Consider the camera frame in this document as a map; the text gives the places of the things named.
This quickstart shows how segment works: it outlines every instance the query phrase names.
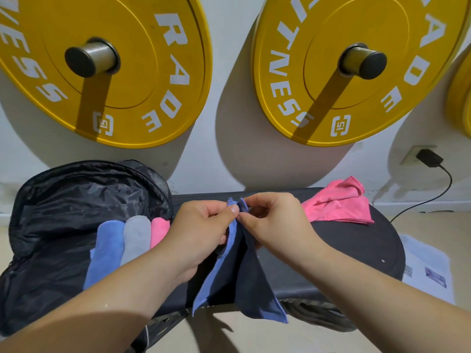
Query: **white paper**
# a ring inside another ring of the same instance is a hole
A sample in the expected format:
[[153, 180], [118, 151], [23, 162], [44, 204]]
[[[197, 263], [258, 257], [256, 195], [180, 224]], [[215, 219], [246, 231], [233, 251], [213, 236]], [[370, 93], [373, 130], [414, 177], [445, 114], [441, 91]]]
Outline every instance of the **white paper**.
[[448, 256], [409, 235], [400, 235], [406, 252], [402, 282], [455, 304], [453, 280]]

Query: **pink cloth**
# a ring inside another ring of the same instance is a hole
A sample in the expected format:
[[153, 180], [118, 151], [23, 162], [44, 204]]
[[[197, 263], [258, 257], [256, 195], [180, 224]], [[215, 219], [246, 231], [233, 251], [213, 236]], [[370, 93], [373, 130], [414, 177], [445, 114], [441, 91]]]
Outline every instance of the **pink cloth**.
[[355, 178], [331, 182], [302, 204], [310, 222], [337, 221], [373, 224], [370, 204], [364, 197], [365, 189]]
[[155, 218], [151, 223], [150, 249], [156, 246], [167, 235], [170, 222], [163, 218]]

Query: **person's left hand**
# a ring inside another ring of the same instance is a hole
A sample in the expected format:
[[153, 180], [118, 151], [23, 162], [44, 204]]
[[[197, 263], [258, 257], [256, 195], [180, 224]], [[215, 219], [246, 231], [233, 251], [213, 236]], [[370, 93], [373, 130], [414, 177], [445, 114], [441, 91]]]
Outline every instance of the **person's left hand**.
[[239, 214], [239, 207], [220, 201], [184, 203], [168, 234], [157, 245], [175, 251], [181, 264], [181, 282], [189, 281], [218, 245], [226, 242], [226, 230]]

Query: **person's right hand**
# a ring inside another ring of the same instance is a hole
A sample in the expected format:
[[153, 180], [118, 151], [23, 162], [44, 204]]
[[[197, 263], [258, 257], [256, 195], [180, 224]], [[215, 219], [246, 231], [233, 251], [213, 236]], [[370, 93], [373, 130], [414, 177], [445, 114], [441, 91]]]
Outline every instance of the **person's right hand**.
[[314, 255], [326, 246], [312, 229], [300, 202], [290, 193], [258, 193], [245, 198], [250, 213], [238, 221], [272, 254], [298, 266], [303, 254]]

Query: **wall socket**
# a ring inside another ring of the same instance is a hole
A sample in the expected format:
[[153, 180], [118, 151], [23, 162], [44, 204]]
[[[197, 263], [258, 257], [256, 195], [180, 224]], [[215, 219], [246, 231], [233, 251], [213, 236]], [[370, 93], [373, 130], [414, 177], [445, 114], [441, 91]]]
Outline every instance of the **wall socket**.
[[422, 149], [435, 150], [437, 147], [434, 145], [417, 145], [413, 146], [409, 153], [404, 157], [401, 162], [401, 166], [415, 166], [421, 164], [421, 162], [415, 157]]

